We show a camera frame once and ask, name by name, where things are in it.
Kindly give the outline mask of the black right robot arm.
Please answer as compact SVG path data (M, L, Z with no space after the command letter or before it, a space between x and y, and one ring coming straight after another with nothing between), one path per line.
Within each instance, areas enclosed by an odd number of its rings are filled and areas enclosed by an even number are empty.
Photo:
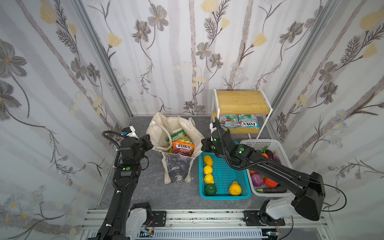
M295 171L264 157L244 144L236 144L230 131L222 128L216 119L210 124L211 136L202 140L202 150L224 159L236 171L250 169L280 184L291 194L278 200L264 201L257 213L262 226L268 226L286 216L300 215L311 221L320 219L326 196L324 181L320 174L310 175Z

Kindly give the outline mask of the green snack bag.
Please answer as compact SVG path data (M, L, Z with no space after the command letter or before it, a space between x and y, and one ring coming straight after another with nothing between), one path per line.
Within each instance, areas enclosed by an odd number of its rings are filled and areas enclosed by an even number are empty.
M193 142L189 139L189 137L187 136L187 134L185 133L184 130L181 130L173 135L171 135L171 138L166 138L166 141L168 143L172 142L183 142L183 143L188 143L188 144L192 144Z

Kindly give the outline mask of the orange snack bag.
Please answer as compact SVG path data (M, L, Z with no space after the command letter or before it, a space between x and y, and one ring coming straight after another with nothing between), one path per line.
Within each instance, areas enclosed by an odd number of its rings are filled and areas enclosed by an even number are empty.
M183 142L173 143L173 153L180 154L183 156L191 157L194 152L195 145Z

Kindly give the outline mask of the cream canvas tote bag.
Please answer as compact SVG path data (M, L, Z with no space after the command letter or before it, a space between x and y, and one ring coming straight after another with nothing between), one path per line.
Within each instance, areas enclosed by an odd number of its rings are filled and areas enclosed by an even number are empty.
M156 113L147 129L154 150L160 152L164 183L191 182L194 160L203 152L203 135L192 118L167 117Z

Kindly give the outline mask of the purple onion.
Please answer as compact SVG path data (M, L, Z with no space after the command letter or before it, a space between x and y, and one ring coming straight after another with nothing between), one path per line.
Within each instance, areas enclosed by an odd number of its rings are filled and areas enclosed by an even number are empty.
M254 187L261 187L264 184L264 179L258 173L251 174L251 181Z

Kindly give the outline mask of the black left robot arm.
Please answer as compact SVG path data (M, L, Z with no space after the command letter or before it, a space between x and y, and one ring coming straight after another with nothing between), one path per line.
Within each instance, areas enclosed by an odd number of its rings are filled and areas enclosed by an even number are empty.
M154 146L149 135L137 139L124 136L117 146L114 160L112 186L114 194L108 212L93 240L134 240L141 225L149 223L150 218L129 220L130 203L142 171L141 160Z

